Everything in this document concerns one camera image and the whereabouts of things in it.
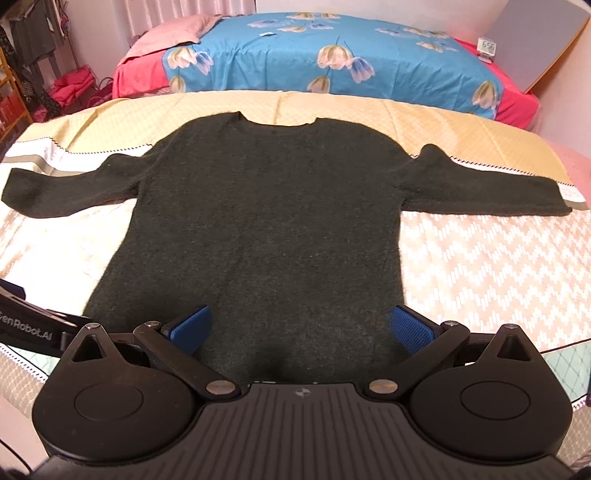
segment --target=sweater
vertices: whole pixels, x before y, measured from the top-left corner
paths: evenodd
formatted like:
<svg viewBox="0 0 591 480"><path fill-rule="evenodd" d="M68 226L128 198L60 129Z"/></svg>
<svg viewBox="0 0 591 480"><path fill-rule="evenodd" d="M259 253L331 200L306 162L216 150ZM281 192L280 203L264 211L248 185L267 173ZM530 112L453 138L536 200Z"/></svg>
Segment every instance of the sweater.
<svg viewBox="0 0 591 480"><path fill-rule="evenodd" d="M556 182L477 171L435 145L412 158L360 124L192 120L142 157L51 177L14 168L2 194L34 218L137 197L84 315L108 332L207 303L200 360L240 384L369 381L400 358L402 210L566 215Z"/></svg>

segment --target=metal screw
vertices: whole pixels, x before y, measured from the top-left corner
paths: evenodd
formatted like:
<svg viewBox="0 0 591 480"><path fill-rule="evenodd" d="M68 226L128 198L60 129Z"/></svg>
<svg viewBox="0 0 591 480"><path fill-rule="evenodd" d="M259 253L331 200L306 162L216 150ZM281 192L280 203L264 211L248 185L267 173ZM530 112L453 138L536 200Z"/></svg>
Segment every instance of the metal screw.
<svg viewBox="0 0 591 480"><path fill-rule="evenodd" d="M369 389L380 395L388 395L389 393L394 393L398 389L398 384L393 380L388 380L387 378L383 378L380 380L374 380L369 384Z"/></svg>
<svg viewBox="0 0 591 480"><path fill-rule="evenodd" d="M205 389L212 395L228 395L236 390L236 385L228 380L214 380L209 382Z"/></svg>

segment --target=sweater's right sleeve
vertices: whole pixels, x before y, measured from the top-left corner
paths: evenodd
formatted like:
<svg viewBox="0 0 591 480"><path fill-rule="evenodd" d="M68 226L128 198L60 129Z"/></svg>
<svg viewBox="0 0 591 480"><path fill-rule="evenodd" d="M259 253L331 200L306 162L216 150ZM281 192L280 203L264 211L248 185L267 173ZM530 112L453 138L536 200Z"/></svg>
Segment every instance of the sweater's right sleeve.
<svg viewBox="0 0 591 480"><path fill-rule="evenodd" d="M32 218L68 216L106 202L138 196L140 182L161 155L175 132L157 142L141 157L110 155L96 170L52 177L13 168L2 192L2 201Z"/></svg>

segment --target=blue blanket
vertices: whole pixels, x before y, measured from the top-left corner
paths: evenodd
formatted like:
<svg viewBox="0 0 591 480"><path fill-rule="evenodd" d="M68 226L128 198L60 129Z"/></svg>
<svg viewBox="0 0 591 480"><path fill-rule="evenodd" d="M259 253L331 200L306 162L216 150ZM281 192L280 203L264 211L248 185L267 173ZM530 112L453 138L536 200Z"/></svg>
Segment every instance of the blue blanket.
<svg viewBox="0 0 591 480"><path fill-rule="evenodd" d="M494 119L502 83L443 32L333 14L222 20L170 48L174 92L295 90L397 100Z"/></svg>

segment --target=white clock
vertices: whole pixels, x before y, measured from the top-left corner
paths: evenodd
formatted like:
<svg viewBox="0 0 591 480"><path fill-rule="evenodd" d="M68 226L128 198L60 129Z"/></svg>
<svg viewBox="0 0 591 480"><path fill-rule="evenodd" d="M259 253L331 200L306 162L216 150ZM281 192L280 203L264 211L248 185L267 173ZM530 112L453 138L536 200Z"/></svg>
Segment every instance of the white clock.
<svg viewBox="0 0 591 480"><path fill-rule="evenodd" d="M488 38L480 37L478 39L478 44L476 45L476 50L480 54L481 60L488 60L490 62L496 53L496 43Z"/></svg>

